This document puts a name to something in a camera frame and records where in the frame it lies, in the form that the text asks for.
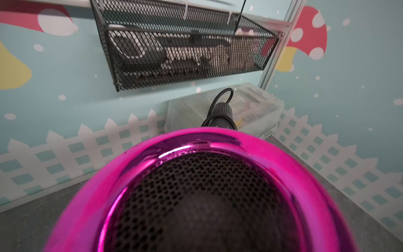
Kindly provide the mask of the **black magenta hair dryer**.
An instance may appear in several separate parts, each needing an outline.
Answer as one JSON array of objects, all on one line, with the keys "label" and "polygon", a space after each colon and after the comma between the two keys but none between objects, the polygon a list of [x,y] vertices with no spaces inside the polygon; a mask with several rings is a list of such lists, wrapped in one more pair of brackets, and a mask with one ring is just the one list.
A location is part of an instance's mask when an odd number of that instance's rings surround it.
[{"label": "black magenta hair dryer", "polygon": [[337,205],[278,147],[235,129],[156,136],[75,195],[47,252],[355,252]]}]

